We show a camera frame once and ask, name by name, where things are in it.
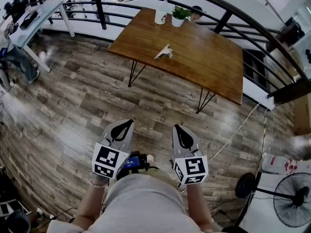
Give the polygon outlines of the green plant in white pot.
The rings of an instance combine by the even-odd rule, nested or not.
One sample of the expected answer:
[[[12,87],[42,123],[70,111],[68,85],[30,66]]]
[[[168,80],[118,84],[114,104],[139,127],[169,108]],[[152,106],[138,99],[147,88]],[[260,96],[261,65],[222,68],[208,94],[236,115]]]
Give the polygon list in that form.
[[[175,6],[172,12],[172,25],[180,27],[186,18],[191,16],[191,11],[183,7]]]

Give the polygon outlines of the cardboard box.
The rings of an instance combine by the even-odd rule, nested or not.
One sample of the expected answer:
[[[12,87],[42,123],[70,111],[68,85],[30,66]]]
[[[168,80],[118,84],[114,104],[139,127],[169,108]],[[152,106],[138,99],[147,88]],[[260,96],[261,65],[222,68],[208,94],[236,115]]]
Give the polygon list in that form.
[[[311,93],[294,100],[294,132],[296,135],[311,133]]]

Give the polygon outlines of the person's left forearm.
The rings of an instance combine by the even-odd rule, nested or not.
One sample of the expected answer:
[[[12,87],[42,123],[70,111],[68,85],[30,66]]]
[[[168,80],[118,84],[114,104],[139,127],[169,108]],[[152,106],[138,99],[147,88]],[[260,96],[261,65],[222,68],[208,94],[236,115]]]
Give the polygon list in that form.
[[[91,181],[78,207],[73,224],[87,230],[100,216],[105,188],[108,186],[94,185]]]

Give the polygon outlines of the person's left hand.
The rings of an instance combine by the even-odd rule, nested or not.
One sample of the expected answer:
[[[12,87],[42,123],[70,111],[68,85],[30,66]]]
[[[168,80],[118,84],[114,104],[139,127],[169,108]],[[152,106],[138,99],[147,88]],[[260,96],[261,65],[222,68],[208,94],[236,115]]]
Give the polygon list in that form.
[[[109,183],[109,179],[107,177],[98,175],[95,172],[92,172],[90,181],[92,184],[99,186],[107,185]]]

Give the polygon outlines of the black device with blue screen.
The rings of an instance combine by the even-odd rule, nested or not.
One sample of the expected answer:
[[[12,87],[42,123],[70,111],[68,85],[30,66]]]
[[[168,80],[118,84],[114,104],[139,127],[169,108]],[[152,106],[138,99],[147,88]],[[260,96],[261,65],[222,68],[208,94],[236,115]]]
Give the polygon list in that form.
[[[132,173],[138,173],[140,169],[147,170],[149,166],[150,164],[147,162],[146,154],[141,154],[139,151],[131,152],[128,159],[121,167],[121,170],[118,172],[116,180],[118,181]]]

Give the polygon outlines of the black round stool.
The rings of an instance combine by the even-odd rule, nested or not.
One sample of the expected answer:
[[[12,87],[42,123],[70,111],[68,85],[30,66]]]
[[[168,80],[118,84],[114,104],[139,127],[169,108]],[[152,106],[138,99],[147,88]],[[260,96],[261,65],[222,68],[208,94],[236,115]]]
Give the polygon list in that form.
[[[14,211],[6,219],[5,226],[10,233],[30,233],[31,222],[24,212]]]

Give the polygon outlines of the black flat device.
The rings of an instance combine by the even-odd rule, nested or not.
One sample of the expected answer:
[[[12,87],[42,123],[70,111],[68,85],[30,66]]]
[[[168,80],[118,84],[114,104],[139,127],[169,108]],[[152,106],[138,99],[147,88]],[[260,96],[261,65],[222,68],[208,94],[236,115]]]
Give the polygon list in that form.
[[[29,27],[29,25],[36,19],[38,18],[38,12],[34,11],[29,13],[23,20],[23,22],[20,24],[19,28],[21,30],[25,30]]]

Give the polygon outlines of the white bottle with penguin print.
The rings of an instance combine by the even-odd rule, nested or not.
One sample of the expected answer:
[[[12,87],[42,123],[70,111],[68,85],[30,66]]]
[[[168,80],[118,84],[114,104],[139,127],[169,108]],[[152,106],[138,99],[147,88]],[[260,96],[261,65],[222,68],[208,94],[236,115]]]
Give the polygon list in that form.
[[[163,25],[166,22],[168,10],[168,1],[164,0],[155,10],[155,23],[158,25]]]

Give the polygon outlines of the black hairpin table leg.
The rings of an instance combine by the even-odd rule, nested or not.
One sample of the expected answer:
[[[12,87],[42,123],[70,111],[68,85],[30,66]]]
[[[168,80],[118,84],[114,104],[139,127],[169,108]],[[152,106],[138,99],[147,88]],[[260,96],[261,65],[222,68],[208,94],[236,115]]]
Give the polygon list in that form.
[[[215,93],[213,93],[212,95],[209,95],[210,91],[208,90],[206,93],[206,96],[204,98],[202,98],[203,90],[204,90],[204,88],[201,88],[200,98],[199,98],[199,103],[198,103],[198,107],[196,110],[196,114],[199,114],[202,111],[202,109],[215,97]]]
[[[132,62],[132,67],[131,67],[131,72],[130,72],[130,77],[129,77],[129,82],[128,82],[128,87],[131,87],[132,83],[135,81],[135,79],[140,75],[140,73],[146,68],[146,65],[143,66],[143,68],[134,76],[135,70],[137,66],[137,61]]]

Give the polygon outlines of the person's grey shirt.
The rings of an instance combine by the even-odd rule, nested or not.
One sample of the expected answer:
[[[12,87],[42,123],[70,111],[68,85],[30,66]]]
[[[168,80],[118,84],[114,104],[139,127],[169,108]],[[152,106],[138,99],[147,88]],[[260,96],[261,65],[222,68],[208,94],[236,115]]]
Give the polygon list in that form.
[[[179,191],[149,175],[134,174],[112,185],[105,210],[87,230],[52,220],[47,233],[221,233],[212,220],[212,231],[201,231]]]

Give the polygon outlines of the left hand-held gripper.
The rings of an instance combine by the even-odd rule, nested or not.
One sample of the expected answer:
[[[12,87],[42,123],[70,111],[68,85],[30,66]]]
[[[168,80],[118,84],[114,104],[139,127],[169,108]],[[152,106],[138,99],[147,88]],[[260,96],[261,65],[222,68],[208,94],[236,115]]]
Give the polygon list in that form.
[[[130,155],[129,146],[134,131],[134,121],[123,119],[106,126],[96,143],[92,158],[92,172],[115,179]]]

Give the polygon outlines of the white plastic bag red print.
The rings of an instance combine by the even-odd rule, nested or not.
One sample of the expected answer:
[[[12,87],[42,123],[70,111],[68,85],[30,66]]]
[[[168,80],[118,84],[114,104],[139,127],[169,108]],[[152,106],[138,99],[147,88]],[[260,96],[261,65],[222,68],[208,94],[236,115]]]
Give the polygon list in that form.
[[[311,160],[296,161],[283,156],[267,154],[262,155],[261,170],[266,173],[278,175],[291,175],[296,173],[311,174]]]

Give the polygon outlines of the brown wooden table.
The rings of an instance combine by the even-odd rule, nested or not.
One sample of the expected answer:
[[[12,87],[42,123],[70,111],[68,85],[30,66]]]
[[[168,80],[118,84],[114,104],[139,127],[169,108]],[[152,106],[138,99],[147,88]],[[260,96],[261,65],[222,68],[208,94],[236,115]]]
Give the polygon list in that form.
[[[25,6],[31,6],[34,4],[43,4],[44,1],[47,0],[19,0],[21,3],[24,3]],[[192,10],[192,6],[186,5],[185,3],[178,2],[175,0],[167,0],[168,4],[183,7],[184,9]],[[227,32],[227,33],[235,33],[236,35],[222,35],[225,38],[229,39],[239,39],[243,41],[248,41],[252,45],[254,45],[258,50],[265,54],[265,57],[268,57],[271,61],[273,61],[279,69],[282,70],[282,72],[288,76],[288,78],[291,80],[290,83],[286,83],[285,80],[277,74],[276,71],[272,70],[272,68],[266,64],[265,62],[261,62],[266,70],[268,71],[268,74],[271,74],[275,79],[279,81],[279,83],[283,84],[283,87],[278,88],[276,84],[273,83],[273,80],[268,77],[268,82],[271,84],[271,87],[274,88],[275,91],[270,91],[267,95],[267,98],[273,98],[274,102],[276,102],[277,105],[281,105],[290,101],[293,101],[295,99],[298,99],[302,96],[305,96],[309,93],[311,93],[311,78],[308,78],[306,74],[303,74],[303,70],[299,66],[298,62],[294,60],[292,56],[290,56],[289,52],[283,47],[280,40],[274,36],[273,33],[282,34],[281,31],[273,30],[270,28],[265,28],[263,25],[261,25],[259,22],[257,22],[255,19],[253,19],[250,15],[248,15],[246,12],[238,8],[237,6],[225,1],[225,0],[204,0],[210,4],[213,4],[217,6],[218,8],[222,8],[225,12],[222,15],[221,18],[216,18],[211,15],[211,12],[207,12],[203,9],[204,13],[203,16],[211,19],[214,22],[198,22],[199,25],[202,26],[214,26],[212,30],[216,33],[220,32]],[[94,1],[77,1],[77,2],[64,2],[65,5],[69,4],[89,4],[89,5],[96,5],[96,8],[98,11],[82,11],[82,13],[94,13],[99,16],[99,20],[91,20],[91,19],[78,19],[78,18],[71,18],[72,20],[80,20],[80,21],[91,21],[91,22],[97,22],[100,23],[103,27],[103,30],[106,29],[107,25],[112,25],[116,27],[123,27],[125,28],[125,24],[122,23],[114,23],[114,22],[108,22],[108,16],[114,16],[114,17],[122,17],[127,19],[133,19],[134,16],[128,16],[125,14],[120,13],[109,13],[103,11],[102,5],[107,6],[117,6],[117,7],[124,7],[124,8],[130,8],[135,10],[141,10],[142,8],[147,8],[146,5],[131,5],[129,3],[122,3],[122,2],[104,2],[102,0],[94,0]],[[242,20],[244,23],[230,23],[229,20],[232,16],[235,16]],[[249,28],[253,29],[255,31],[241,31],[238,28]],[[251,38],[249,35],[258,35],[263,39],[258,38]],[[297,78],[296,80],[294,77],[289,73],[289,71],[275,58],[271,55],[270,52],[273,50],[268,50],[267,47],[262,47],[259,45],[258,42],[262,42],[268,45],[271,45],[274,47],[274,49],[278,49],[281,54],[285,57],[288,62],[290,62],[293,66],[293,68],[298,72],[298,74],[302,74],[302,78]]]

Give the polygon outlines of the black standing fan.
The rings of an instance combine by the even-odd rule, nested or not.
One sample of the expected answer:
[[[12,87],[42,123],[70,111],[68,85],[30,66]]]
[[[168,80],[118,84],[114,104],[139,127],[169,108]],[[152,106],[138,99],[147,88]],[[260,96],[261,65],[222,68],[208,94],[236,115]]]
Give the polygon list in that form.
[[[276,216],[285,226],[298,228],[311,222],[311,174],[288,175],[274,191],[256,187],[255,175],[244,174],[236,185],[236,196],[246,198],[254,191],[272,196]]]

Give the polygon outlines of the black floor stand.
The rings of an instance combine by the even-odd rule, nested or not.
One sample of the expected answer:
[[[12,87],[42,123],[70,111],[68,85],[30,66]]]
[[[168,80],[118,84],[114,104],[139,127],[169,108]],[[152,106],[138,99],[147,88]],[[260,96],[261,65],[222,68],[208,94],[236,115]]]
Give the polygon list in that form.
[[[247,191],[235,191],[236,197],[239,199],[245,199],[246,200],[246,204],[241,212],[241,214],[239,215],[237,221],[234,221],[233,219],[231,219],[226,212],[220,210],[219,212],[223,215],[225,215],[231,222],[234,223],[233,226],[228,226],[222,229],[222,232],[225,233],[248,233],[246,230],[244,230],[243,228],[240,227],[240,223],[242,221],[242,219],[244,218],[244,216],[246,215],[247,211],[248,211],[248,207],[250,206],[251,200],[252,200],[252,196],[253,196],[253,192],[247,192]]]

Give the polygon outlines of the black cubby shelf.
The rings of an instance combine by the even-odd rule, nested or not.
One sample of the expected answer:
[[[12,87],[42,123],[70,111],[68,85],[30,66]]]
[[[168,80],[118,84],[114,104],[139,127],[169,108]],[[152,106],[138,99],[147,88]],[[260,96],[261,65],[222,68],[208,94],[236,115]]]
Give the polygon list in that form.
[[[269,93],[271,84],[268,80],[268,71],[261,62],[264,62],[265,54],[261,51],[243,49],[243,74],[249,81]]]

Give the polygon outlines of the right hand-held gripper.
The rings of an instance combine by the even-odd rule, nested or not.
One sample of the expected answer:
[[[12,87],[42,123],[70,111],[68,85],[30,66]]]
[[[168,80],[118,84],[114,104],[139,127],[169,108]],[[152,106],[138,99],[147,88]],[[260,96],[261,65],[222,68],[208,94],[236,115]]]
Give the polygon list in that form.
[[[207,156],[199,147],[198,136],[190,129],[173,126],[173,171],[180,184],[202,183],[208,175]]]

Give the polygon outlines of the white power strip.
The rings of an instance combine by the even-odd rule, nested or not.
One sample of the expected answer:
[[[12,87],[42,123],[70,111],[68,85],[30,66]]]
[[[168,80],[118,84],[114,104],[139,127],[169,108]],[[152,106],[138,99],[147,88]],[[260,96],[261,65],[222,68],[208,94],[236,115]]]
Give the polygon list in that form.
[[[42,221],[43,219],[54,219],[55,216],[53,214],[50,214],[49,216],[46,216],[41,208],[36,209],[37,219]]]

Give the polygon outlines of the person's right forearm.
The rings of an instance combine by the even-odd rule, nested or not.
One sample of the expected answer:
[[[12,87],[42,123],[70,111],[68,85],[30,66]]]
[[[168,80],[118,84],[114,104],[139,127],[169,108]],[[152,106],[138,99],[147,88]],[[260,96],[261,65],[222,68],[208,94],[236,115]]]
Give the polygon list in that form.
[[[201,231],[212,231],[212,215],[205,201],[201,185],[187,185],[189,217],[199,226]]]

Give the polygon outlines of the white desk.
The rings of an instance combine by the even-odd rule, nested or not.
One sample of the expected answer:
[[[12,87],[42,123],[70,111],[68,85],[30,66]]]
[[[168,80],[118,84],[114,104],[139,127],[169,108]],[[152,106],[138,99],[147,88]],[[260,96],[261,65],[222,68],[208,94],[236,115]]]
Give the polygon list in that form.
[[[35,33],[43,26],[43,23],[58,10],[62,16],[63,21],[65,22],[70,36],[75,37],[74,30],[70,25],[62,1],[48,2],[45,4],[37,5],[35,7],[30,7],[30,9],[26,10],[25,13],[17,21],[17,23],[19,24],[17,31],[9,36],[11,42],[16,47],[24,49],[37,62],[37,64],[47,72],[50,72],[51,69],[43,61],[41,61],[41,59],[31,50],[31,48],[28,46],[28,43],[35,35]],[[20,26],[22,25],[24,19],[27,17],[28,14],[31,14],[33,11],[38,12],[37,19],[34,19],[26,29],[22,30]]]

